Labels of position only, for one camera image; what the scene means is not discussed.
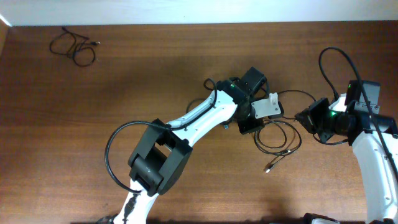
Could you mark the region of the black USB cable long tail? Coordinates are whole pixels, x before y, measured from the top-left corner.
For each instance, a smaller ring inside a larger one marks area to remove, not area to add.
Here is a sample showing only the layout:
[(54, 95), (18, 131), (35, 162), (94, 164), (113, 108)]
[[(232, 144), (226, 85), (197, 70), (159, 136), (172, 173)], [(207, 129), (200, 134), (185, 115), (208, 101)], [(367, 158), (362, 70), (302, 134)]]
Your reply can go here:
[(232, 91), (237, 90), (234, 81), (239, 80), (238, 77), (224, 80), (221, 83), (215, 83), (214, 80), (207, 78), (203, 86), (210, 90), (211, 93), (207, 98), (201, 98), (201, 103), (189, 114), (189, 107), (198, 99), (191, 101), (186, 108), (186, 117), (191, 116), (187, 124), (192, 124), (194, 127), (202, 131), (209, 131), (214, 128), (217, 123), (220, 123), (224, 128), (233, 120), (237, 104), (233, 98), (229, 96), (224, 90), (218, 88), (232, 88)]

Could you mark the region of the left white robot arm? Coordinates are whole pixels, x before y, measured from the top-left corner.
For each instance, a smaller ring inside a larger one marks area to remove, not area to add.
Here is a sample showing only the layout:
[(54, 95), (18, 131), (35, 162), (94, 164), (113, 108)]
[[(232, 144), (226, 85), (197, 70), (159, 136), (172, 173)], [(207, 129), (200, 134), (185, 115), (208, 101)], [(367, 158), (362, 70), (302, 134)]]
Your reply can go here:
[(230, 78), (213, 83), (213, 88), (196, 108), (182, 117), (162, 122), (130, 121), (111, 135), (133, 125), (146, 125), (128, 159), (130, 184), (124, 185), (110, 168), (111, 178), (128, 191), (119, 214), (108, 218), (108, 223), (145, 223), (156, 200), (176, 183), (181, 176), (193, 146), (215, 126), (236, 121), (241, 134), (257, 131), (262, 126), (254, 109), (255, 95), (267, 83), (263, 73), (254, 67), (241, 78)]

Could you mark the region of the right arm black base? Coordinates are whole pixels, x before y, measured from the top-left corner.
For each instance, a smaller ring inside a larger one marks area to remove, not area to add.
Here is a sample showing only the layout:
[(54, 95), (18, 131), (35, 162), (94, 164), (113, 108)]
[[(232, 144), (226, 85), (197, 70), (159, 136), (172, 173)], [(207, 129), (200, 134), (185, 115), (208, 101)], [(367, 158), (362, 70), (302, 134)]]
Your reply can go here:
[(303, 222), (305, 224), (340, 224), (338, 220), (314, 213), (306, 213), (303, 216)]

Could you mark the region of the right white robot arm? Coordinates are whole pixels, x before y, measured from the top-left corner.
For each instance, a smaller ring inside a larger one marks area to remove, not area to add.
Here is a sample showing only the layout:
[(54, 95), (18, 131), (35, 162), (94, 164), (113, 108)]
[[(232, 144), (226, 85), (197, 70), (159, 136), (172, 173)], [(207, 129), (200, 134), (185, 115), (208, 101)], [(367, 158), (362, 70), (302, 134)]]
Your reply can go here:
[(336, 101), (321, 98), (295, 119), (320, 143), (346, 137), (361, 171), (367, 223), (397, 223), (397, 124), (379, 114), (379, 91), (379, 83), (351, 80)]

